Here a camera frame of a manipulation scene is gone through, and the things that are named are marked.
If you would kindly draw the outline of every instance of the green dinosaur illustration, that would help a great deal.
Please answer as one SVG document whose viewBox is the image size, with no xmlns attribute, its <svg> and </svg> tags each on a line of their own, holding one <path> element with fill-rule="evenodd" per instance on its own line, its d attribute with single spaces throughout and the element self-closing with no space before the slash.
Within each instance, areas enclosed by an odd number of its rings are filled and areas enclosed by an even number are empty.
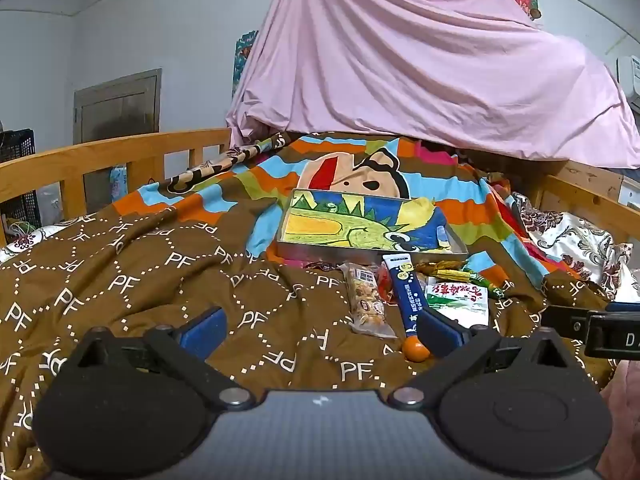
<svg viewBox="0 0 640 480">
<path fill-rule="evenodd" d="M 349 211 L 344 200 L 339 204 L 318 203 L 312 208 L 302 196 L 290 209 L 282 240 L 385 251 L 426 249 L 410 244 L 413 237 L 397 232 L 402 227 L 404 226 L 377 222 L 373 209 L 363 216 L 360 203 L 352 211 Z"/>
</svg>

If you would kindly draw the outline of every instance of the barcode label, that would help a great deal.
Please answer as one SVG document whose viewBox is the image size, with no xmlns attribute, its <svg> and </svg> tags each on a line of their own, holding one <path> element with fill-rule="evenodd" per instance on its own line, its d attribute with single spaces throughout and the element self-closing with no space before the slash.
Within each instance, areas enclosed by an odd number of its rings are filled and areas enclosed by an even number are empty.
<svg viewBox="0 0 640 480">
<path fill-rule="evenodd" d="M 376 277 L 370 270 L 356 269 L 356 279 L 362 280 L 363 282 L 376 283 Z"/>
</svg>

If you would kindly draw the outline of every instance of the silver bolt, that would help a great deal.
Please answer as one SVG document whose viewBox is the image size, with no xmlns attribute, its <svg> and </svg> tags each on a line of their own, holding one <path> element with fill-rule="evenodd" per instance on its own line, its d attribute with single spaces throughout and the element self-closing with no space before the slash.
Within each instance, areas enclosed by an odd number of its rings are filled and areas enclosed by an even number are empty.
<svg viewBox="0 0 640 480">
<path fill-rule="evenodd" d="M 244 388 L 227 388 L 220 392 L 220 400 L 229 406 L 238 406 L 251 399 L 251 394 Z"/>
<path fill-rule="evenodd" d="M 417 388 L 406 386 L 394 391 L 394 399 L 401 404 L 412 406 L 413 404 L 418 404 L 418 402 L 422 402 L 422 400 L 424 400 L 424 393 Z"/>
</svg>

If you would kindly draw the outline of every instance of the wooden bed frame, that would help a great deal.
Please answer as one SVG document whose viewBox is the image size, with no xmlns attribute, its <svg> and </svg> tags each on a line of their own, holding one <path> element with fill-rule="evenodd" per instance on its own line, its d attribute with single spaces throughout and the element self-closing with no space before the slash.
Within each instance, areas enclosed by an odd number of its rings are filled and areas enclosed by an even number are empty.
<svg viewBox="0 0 640 480">
<path fill-rule="evenodd" d="M 0 203 L 56 182 L 60 183 L 65 220 L 86 214 L 82 176 L 118 164 L 127 165 L 129 191 L 164 180 L 164 155 L 189 151 L 189 167 L 202 163 L 202 150 L 228 150 L 230 130 L 190 130 L 96 140 L 25 156 L 0 164 Z M 622 177 L 574 162 L 532 162 L 485 152 L 469 152 L 472 160 L 502 171 L 514 188 L 536 207 L 568 210 L 611 231 L 616 241 L 640 239 L 640 212 L 618 203 Z M 0 247 L 6 245 L 0 228 Z"/>
</svg>

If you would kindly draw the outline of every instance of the hanging pink cloth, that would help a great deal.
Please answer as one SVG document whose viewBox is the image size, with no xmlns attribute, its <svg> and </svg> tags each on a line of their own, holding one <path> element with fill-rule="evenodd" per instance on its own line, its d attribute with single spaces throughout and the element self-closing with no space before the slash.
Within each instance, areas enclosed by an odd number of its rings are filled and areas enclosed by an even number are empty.
<svg viewBox="0 0 640 480">
<path fill-rule="evenodd" d="M 514 0 L 273 0 L 226 117 L 270 128 L 392 132 L 459 148 L 640 166 L 620 88 Z"/>
</svg>

